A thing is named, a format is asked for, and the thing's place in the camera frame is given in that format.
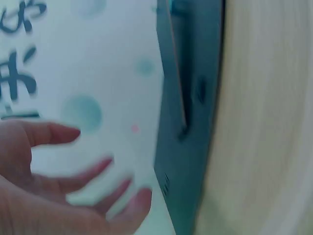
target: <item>pink dot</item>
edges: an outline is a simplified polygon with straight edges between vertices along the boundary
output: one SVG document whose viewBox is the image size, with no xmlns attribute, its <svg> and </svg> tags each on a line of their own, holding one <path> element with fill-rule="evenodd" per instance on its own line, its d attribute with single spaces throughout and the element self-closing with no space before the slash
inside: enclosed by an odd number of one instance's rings
<svg viewBox="0 0 313 235">
<path fill-rule="evenodd" d="M 139 132 L 139 127 L 137 125 L 132 125 L 132 132 L 133 133 Z"/>
</svg>

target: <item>hand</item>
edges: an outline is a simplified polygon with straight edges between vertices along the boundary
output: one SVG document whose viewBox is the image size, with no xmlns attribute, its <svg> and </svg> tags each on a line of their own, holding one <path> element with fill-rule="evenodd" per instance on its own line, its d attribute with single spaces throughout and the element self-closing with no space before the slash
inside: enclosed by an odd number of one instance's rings
<svg viewBox="0 0 313 235">
<path fill-rule="evenodd" d="M 93 207 L 73 206 L 66 194 L 83 188 L 103 172 L 112 159 L 70 178 L 49 178 L 30 170 L 31 148 L 74 141 L 77 129 L 55 123 L 0 122 L 1 235 L 131 235 L 151 206 L 152 192 L 141 189 L 112 220 L 105 214 L 124 194 L 130 180 Z"/>
</svg>

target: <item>teal dot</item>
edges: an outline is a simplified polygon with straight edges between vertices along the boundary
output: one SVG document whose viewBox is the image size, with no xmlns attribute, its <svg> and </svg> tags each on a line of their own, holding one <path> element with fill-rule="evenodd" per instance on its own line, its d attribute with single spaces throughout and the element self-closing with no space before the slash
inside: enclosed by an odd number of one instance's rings
<svg viewBox="0 0 313 235">
<path fill-rule="evenodd" d="M 106 0 L 72 0 L 72 11 L 83 18 L 101 14 L 106 7 Z"/>
<path fill-rule="evenodd" d="M 136 73 L 141 76 L 150 76 L 154 69 L 154 64 L 147 58 L 140 59 L 136 64 Z"/>
<path fill-rule="evenodd" d="M 61 120 L 65 124 L 92 133 L 102 124 L 102 112 L 98 102 L 91 96 L 80 94 L 66 100 L 61 108 Z"/>
</svg>

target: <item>wooden surface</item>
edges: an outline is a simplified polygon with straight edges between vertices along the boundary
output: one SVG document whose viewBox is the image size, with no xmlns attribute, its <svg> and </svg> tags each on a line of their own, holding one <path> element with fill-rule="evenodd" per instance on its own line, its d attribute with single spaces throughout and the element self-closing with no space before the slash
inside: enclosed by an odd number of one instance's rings
<svg viewBox="0 0 313 235">
<path fill-rule="evenodd" d="M 310 0 L 226 2 L 196 235 L 313 234 L 312 31 Z"/>
</svg>

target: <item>dark teal panel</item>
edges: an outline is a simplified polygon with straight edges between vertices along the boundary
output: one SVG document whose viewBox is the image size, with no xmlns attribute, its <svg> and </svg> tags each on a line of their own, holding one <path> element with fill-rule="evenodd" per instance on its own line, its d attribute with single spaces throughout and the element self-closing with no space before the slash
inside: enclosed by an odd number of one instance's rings
<svg viewBox="0 0 313 235">
<path fill-rule="evenodd" d="M 164 90 L 155 170 L 177 235 L 192 234 L 201 198 L 218 89 L 223 17 L 222 0 L 173 0 L 171 14 L 168 0 L 158 0 Z"/>
</svg>

